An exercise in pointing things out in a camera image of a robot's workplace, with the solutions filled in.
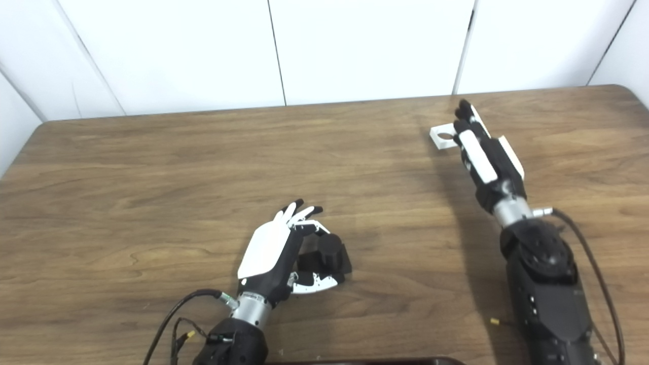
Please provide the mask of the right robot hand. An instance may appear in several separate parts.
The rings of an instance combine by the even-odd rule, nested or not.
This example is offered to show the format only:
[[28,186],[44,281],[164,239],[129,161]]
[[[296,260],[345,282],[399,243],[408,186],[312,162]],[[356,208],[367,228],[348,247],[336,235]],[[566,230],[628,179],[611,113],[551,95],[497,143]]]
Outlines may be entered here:
[[478,204],[488,213],[504,199],[526,199],[520,162],[504,136],[493,138],[475,107],[460,100],[452,124],[453,140],[460,147],[461,161],[476,187]]

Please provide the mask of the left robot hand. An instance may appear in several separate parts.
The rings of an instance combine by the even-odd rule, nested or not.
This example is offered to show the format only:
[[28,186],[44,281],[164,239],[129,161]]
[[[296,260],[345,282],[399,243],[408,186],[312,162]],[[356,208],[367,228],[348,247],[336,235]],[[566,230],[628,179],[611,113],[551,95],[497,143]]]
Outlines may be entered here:
[[305,238],[331,235],[325,226],[311,218],[322,213],[322,206],[302,208],[303,203],[302,199],[297,199],[255,229],[237,270],[239,295],[261,296],[274,308],[293,293],[317,293],[344,282],[343,273],[295,270]]

